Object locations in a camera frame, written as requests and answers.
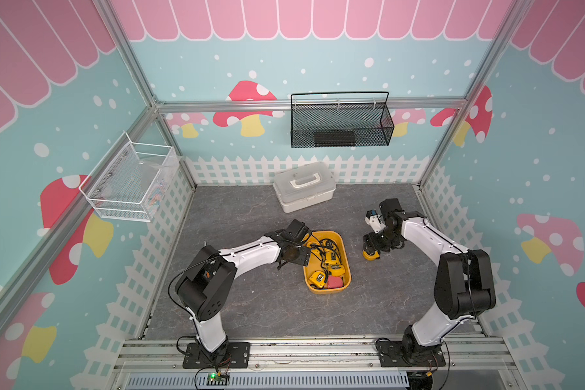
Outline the yellow plastic storage bin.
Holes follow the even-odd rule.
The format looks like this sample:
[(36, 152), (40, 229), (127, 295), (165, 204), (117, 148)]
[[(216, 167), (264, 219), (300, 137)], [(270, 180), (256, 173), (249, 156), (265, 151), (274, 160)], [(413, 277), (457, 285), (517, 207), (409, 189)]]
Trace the yellow plastic storage bin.
[(303, 268), (305, 285), (318, 295), (340, 293), (352, 280), (342, 237), (334, 231), (319, 231), (306, 237), (310, 260)]

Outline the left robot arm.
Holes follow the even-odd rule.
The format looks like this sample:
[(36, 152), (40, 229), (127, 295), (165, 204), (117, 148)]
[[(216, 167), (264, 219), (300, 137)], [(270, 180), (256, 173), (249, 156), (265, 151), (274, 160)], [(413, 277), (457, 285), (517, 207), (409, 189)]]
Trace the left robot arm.
[(197, 332), (197, 344), (209, 354), (225, 349), (228, 336), (221, 310), (239, 276), (260, 266), (286, 264), (307, 266), (312, 231), (294, 219), (288, 227), (268, 232), (255, 241), (231, 249), (217, 250), (206, 245), (175, 279), (178, 304), (189, 313)]

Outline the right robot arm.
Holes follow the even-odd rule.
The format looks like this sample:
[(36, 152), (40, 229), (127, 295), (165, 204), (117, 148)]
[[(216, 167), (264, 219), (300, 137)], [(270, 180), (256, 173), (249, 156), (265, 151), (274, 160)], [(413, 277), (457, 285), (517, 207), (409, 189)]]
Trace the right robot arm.
[(378, 211), (367, 211), (365, 222), (372, 229), (363, 236), (366, 260), (376, 260), (411, 243), (436, 265), (434, 303), (406, 328), (401, 340), (405, 359), (437, 354), (455, 328), (496, 306), (492, 262), (486, 251), (469, 249), (450, 239), (425, 215), (402, 209), (396, 198), (382, 201)]

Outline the pink object in bin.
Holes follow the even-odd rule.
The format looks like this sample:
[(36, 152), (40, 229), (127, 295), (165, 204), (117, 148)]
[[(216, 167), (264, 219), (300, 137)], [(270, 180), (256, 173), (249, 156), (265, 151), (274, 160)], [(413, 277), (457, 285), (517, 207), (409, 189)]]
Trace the pink object in bin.
[(344, 285), (344, 279), (336, 276), (330, 276), (326, 283), (327, 289), (343, 289)]

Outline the white plastic lidded case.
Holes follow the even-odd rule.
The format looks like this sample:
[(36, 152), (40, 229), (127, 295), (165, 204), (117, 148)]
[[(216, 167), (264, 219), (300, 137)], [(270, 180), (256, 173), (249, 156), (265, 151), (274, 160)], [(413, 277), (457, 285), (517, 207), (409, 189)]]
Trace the white plastic lidded case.
[(336, 179), (324, 162), (313, 162), (275, 175), (274, 190), (284, 213), (332, 199)]

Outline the green lit circuit board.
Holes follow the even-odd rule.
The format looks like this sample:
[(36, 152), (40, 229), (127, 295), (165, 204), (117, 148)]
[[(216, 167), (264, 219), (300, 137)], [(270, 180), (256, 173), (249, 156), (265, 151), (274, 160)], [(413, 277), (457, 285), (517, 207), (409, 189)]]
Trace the green lit circuit board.
[(227, 386), (229, 383), (230, 375), (213, 372), (206, 377), (206, 386)]

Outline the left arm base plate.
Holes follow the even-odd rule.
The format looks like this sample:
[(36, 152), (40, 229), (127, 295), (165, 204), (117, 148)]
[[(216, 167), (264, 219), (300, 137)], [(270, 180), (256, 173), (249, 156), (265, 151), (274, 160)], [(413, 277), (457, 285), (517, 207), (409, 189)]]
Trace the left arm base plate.
[(183, 351), (184, 369), (198, 368), (240, 368), (249, 365), (251, 344), (248, 342), (224, 342), (214, 352), (207, 351), (199, 343), (190, 343)]

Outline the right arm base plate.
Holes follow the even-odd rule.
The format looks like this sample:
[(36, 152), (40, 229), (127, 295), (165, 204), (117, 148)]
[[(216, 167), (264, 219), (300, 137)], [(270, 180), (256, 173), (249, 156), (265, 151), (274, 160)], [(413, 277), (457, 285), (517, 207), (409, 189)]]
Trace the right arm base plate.
[(375, 350), (381, 367), (427, 367), (435, 370), (446, 366), (445, 356), (439, 345), (424, 347), (410, 341), (391, 341), (380, 338)]

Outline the black mesh wall basket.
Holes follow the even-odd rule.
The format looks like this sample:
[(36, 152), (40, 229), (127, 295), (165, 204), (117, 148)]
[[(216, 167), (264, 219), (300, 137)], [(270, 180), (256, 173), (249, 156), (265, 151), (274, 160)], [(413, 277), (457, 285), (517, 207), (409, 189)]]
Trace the black mesh wall basket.
[(308, 92), (290, 96), (293, 148), (388, 146), (395, 124), (386, 91)]

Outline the aluminium mounting rail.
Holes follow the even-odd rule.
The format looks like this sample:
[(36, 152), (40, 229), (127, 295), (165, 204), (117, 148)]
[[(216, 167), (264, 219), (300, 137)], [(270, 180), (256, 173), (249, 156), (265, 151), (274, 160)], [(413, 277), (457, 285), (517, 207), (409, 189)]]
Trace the aluminium mounting rail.
[[(269, 371), (381, 371), (376, 335), (312, 336), (247, 339), (250, 351), (243, 354), (248, 372)], [(177, 346), (184, 341), (128, 341), (120, 350), (113, 372), (179, 372), (184, 356)], [(476, 333), (448, 336), (442, 352), (426, 358), (420, 366), (403, 362), (402, 370), (493, 371), (517, 367), (503, 339)]]

